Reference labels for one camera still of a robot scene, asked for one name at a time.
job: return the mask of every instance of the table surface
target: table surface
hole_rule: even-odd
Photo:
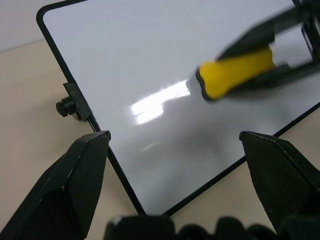
[[[46,42],[0,53],[0,230],[41,174],[84,134],[89,124],[57,114],[66,96],[64,78]],[[320,169],[320,110],[281,137]],[[101,239],[108,220],[137,214],[111,164],[107,162],[89,240]],[[271,226],[244,163],[172,216],[176,228],[188,223],[215,229],[221,216],[244,225]]]
[[[165,213],[243,157],[240,131],[273,135],[320,101],[316,75],[214,103],[194,78],[228,42],[292,7],[291,0],[89,0],[45,12],[147,214]],[[288,32],[272,46],[274,62],[310,59],[300,27]]]

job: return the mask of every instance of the black knob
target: black knob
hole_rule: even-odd
[[[66,117],[77,112],[77,106],[73,99],[68,96],[55,104],[56,111],[62,117]]]

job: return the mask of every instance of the white glossy surface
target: white glossy surface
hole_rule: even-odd
[[[44,15],[142,207],[163,214],[243,155],[240,131],[274,134],[320,101],[319,76],[207,103],[193,73],[290,0],[89,0]],[[300,30],[276,60],[309,57]]]

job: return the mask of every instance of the yellow eraser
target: yellow eraser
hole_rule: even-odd
[[[197,79],[202,95],[217,100],[231,89],[275,67],[269,47],[219,61],[208,61],[199,67]]]

